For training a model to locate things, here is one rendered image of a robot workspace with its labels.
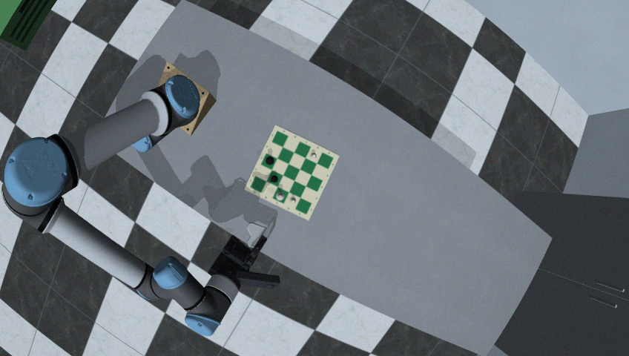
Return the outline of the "green and cream chessboard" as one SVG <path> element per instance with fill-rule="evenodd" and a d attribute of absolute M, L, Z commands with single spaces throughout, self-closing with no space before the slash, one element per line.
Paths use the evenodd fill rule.
<path fill-rule="evenodd" d="M 312 159 L 310 155 L 317 157 Z M 274 163 L 268 165 L 267 157 Z M 251 173 L 245 190 L 309 220 L 339 155 L 277 125 Z M 277 176 L 277 182 L 271 177 Z M 276 194 L 284 193 L 278 200 Z M 294 197 L 296 203 L 290 199 Z"/>

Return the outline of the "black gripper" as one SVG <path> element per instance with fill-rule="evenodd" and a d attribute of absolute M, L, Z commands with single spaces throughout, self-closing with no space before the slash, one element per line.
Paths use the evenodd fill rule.
<path fill-rule="evenodd" d="M 239 280 L 236 278 L 236 270 L 249 271 L 254 261 L 257 259 L 258 253 L 273 231 L 276 219 L 277 218 L 274 217 L 267 228 L 252 222 L 247 225 L 247 230 L 250 233 L 248 246 L 251 247 L 250 249 L 252 251 L 246 247 L 245 244 L 240 242 L 240 239 L 232 235 L 212 267 L 209 269 L 208 274 L 211 276 L 213 274 L 221 274 L 229 278 L 234 282 L 239 291 L 241 285 Z M 257 241 L 257 239 L 259 240 Z"/>

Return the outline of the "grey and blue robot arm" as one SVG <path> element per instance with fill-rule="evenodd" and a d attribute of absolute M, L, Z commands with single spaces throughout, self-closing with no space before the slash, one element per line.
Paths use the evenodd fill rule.
<path fill-rule="evenodd" d="M 62 197 L 82 174 L 127 147 L 151 150 L 175 128 L 192 122 L 199 107 L 196 85 L 186 76 L 172 76 L 145 92 L 140 102 L 66 137 L 55 133 L 22 142 L 7 160 L 1 192 L 17 217 L 52 234 L 142 297 L 174 299 L 187 311 L 185 322 L 192 330 L 212 336 L 238 294 L 232 280 L 214 274 L 203 287 L 173 256 L 153 268 L 68 208 Z"/>

